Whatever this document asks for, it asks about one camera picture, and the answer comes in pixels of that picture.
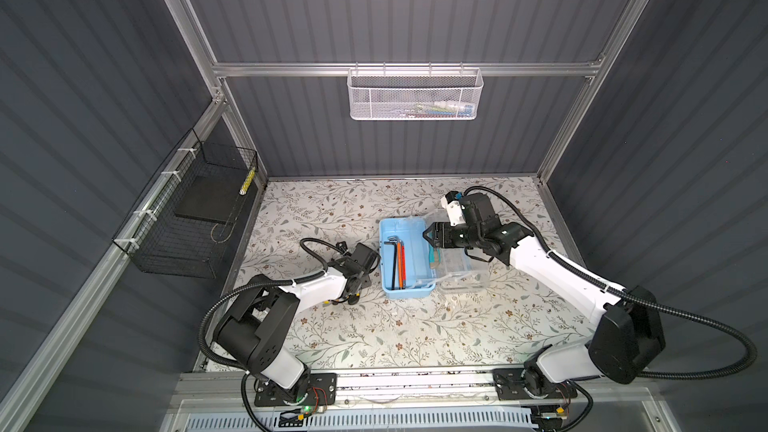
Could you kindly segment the blue plastic tool box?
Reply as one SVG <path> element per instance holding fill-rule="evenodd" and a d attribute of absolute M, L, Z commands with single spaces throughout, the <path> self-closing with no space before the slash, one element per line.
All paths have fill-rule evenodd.
<path fill-rule="evenodd" d="M 475 293 L 490 285 L 490 265 L 461 249 L 435 249 L 423 233 L 447 214 L 385 218 L 379 222 L 381 287 L 391 300 L 425 298 L 434 290 Z"/>

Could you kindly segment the black hex key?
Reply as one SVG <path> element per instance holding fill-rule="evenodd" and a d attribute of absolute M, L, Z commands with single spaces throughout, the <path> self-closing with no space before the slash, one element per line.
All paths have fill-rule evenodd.
<path fill-rule="evenodd" d="M 393 247 L 391 290 L 396 290 L 399 283 L 399 259 L 401 241 L 397 236 L 390 236 L 387 244 Z"/>

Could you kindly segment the orange hex key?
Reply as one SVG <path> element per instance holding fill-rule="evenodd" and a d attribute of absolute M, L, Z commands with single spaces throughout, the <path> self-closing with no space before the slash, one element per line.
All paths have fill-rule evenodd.
<path fill-rule="evenodd" d="M 394 267 L 393 267 L 393 279 L 392 279 L 392 287 L 394 290 L 399 290 L 401 288 L 401 250 L 402 250 L 402 243 L 400 241 L 397 241 L 395 243 Z"/>

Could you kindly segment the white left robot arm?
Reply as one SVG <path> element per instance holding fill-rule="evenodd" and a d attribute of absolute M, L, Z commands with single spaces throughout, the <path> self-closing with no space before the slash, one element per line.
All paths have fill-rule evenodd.
<path fill-rule="evenodd" d="M 309 251 L 305 241 L 300 246 Z M 219 299 L 203 317 L 201 352 L 212 362 L 269 381 L 291 402 L 302 398 L 310 388 L 310 369 L 284 348 L 296 315 L 324 302 L 357 303 L 380 263 L 380 254 L 362 243 L 351 250 L 344 242 L 329 247 L 340 256 L 327 261 L 309 251 L 320 262 L 313 274 L 288 280 L 256 275 Z"/>

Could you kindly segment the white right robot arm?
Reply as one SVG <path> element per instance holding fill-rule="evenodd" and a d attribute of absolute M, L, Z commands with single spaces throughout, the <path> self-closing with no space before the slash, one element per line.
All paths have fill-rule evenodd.
<path fill-rule="evenodd" d="M 521 380 L 530 395 L 542 397 L 578 379 L 629 384 L 665 349 L 649 291 L 626 291 L 566 258 L 524 216 L 503 221 L 485 193 L 450 191 L 440 206 L 444 217 L 423 233 L 431 247 L 462 250 L 472 260 L 498 261 L 532 277 L 576 311 L 591 331 L 579 340 L 543 346 L 524 362 Z"/>

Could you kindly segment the teal handled tool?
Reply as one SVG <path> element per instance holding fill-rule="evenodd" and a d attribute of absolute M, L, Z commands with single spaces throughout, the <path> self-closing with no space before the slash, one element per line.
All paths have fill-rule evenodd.
<path fill-rule="evenodd" d="M 433 247 L 429 248 L 429 265 L 431 269 L 436 269 L 440 263 L 440 250 Z"/>

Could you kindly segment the red hex key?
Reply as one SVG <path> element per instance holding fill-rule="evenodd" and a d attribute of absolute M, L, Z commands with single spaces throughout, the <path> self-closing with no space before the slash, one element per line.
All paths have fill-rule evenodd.
<path fill-rule="evenodd" d="M 399 276 L 399 289 L 404 290 L 406 286 L 406 252 L 405 245 L 402 241 L 398 243 L 398 276 Z"/>

